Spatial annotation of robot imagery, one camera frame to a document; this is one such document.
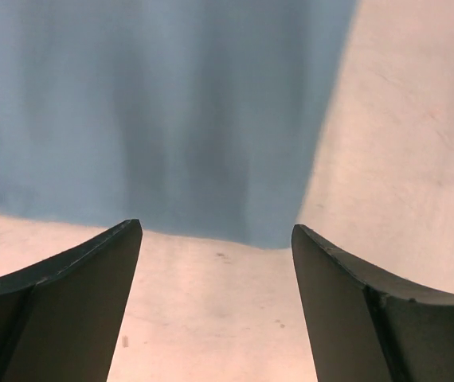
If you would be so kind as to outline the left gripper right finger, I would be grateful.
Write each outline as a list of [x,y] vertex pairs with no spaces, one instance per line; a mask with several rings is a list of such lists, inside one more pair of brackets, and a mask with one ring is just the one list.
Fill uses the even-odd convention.
[[302,224],[292,257],[320,382],[454,382],[454,294],[394,275]]

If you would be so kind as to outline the light blue t-shirt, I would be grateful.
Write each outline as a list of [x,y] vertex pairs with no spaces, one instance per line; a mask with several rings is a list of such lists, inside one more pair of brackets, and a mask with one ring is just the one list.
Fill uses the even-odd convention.
[[0,213],[290,244],[354,1],[0,1]]

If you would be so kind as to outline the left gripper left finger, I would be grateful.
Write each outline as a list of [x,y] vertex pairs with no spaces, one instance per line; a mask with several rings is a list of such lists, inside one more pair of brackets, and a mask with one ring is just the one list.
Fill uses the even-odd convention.
[[125,220],[0,277],[0,381],[105,381],[143,231]]

